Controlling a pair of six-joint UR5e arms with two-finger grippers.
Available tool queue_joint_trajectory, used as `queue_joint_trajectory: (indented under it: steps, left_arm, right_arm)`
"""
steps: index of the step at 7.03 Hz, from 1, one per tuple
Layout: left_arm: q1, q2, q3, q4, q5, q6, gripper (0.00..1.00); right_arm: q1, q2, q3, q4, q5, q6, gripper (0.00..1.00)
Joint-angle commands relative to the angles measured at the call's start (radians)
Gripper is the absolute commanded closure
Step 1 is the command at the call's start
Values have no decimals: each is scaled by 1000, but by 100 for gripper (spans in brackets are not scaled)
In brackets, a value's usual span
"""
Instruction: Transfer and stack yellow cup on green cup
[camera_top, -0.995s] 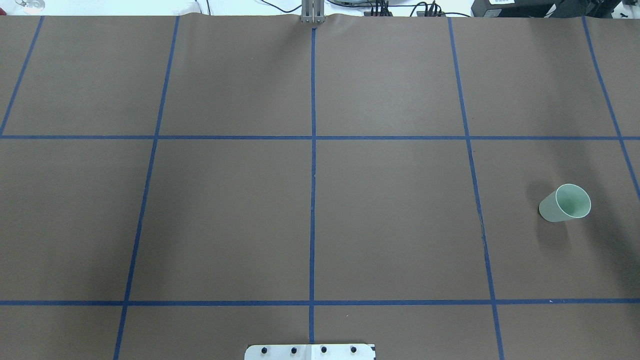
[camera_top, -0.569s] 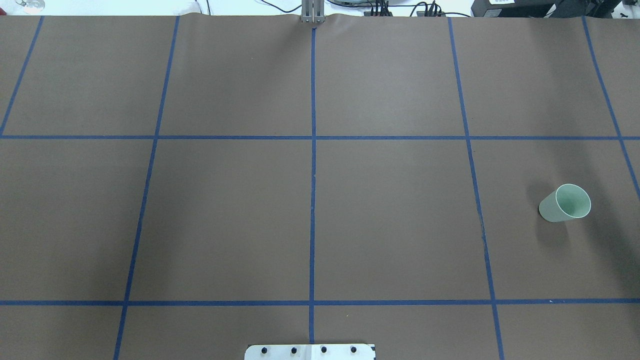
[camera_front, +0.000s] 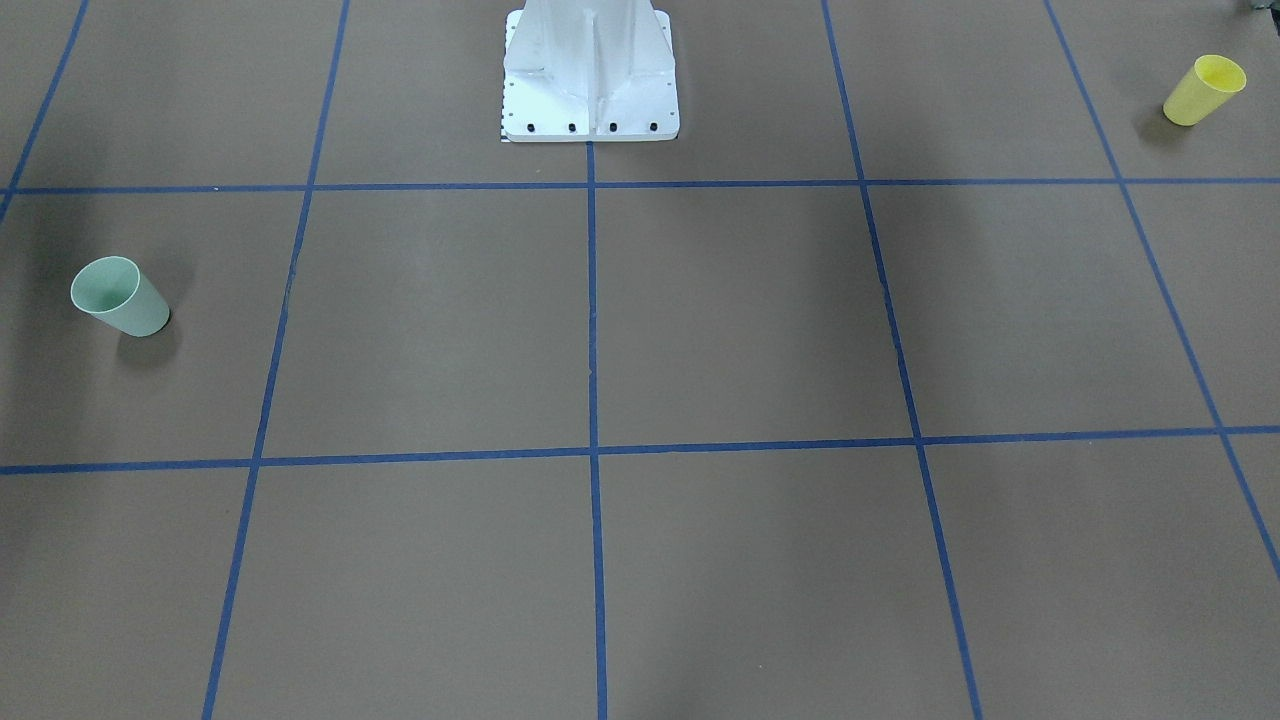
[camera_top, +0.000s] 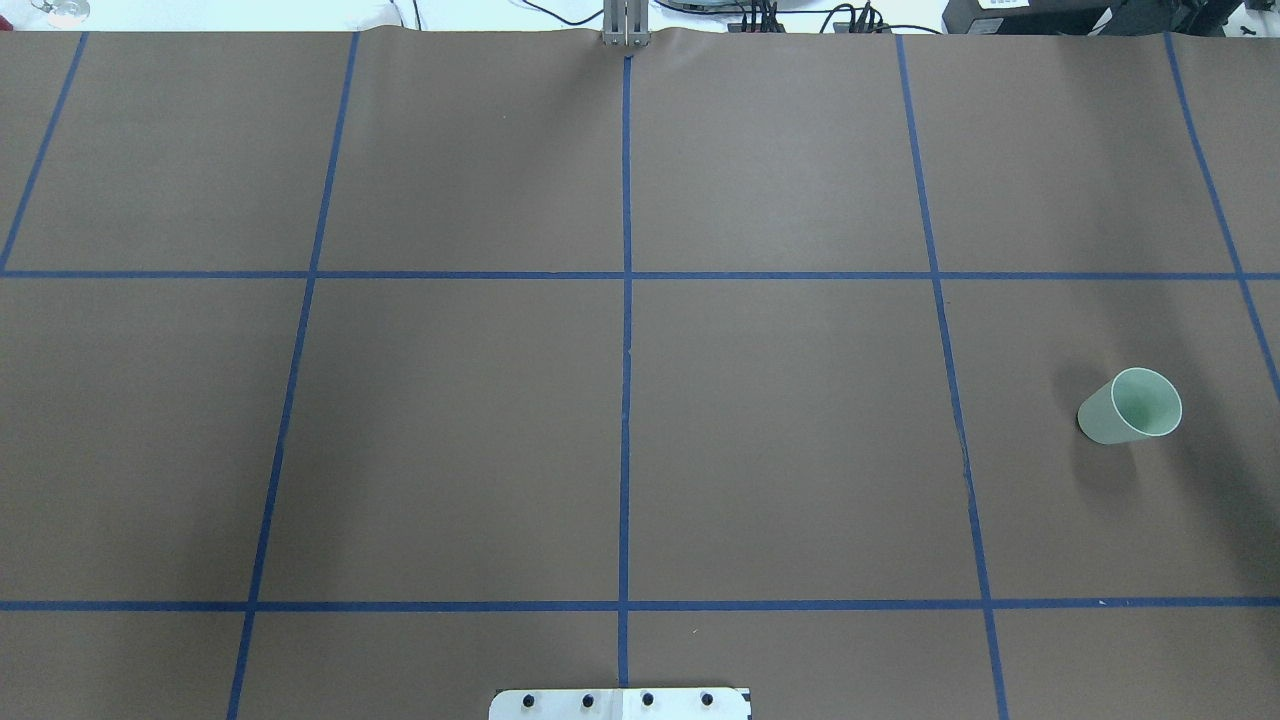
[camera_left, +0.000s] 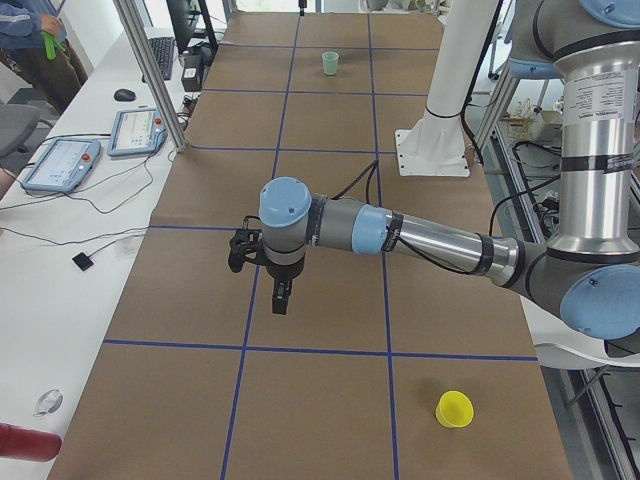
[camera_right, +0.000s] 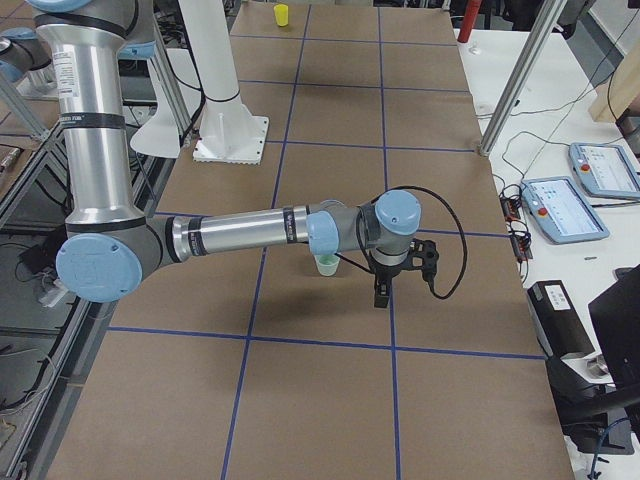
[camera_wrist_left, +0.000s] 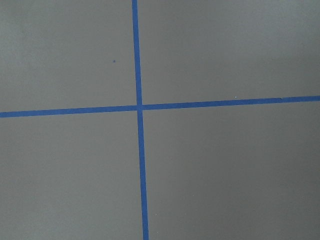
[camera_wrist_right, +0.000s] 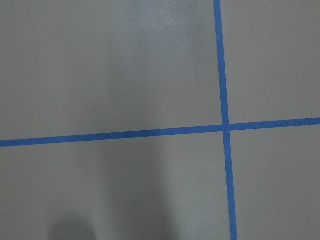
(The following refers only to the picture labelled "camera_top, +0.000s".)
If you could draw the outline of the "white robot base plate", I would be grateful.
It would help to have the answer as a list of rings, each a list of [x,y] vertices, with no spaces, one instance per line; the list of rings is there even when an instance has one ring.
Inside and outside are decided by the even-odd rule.
[[[732,687],[509,689],[489,719],[751,719],[750,692]]]

